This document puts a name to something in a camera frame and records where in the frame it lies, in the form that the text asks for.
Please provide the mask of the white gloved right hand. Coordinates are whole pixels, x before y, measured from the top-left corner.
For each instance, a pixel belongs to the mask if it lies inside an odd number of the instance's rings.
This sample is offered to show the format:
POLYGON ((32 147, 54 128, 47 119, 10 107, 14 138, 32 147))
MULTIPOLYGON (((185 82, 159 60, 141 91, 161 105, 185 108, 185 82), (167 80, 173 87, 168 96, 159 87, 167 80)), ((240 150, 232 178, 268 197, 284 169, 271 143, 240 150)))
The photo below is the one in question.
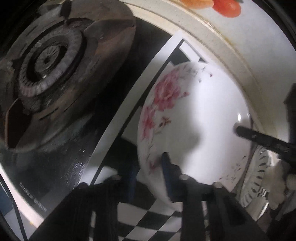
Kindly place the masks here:
POLYGON ((290 173, 290 165, 281 160, 266 168, 261 184, 268 192, 270 208, 276 210, 286 200, 285 191, 295 191, 295 174, 290 173))

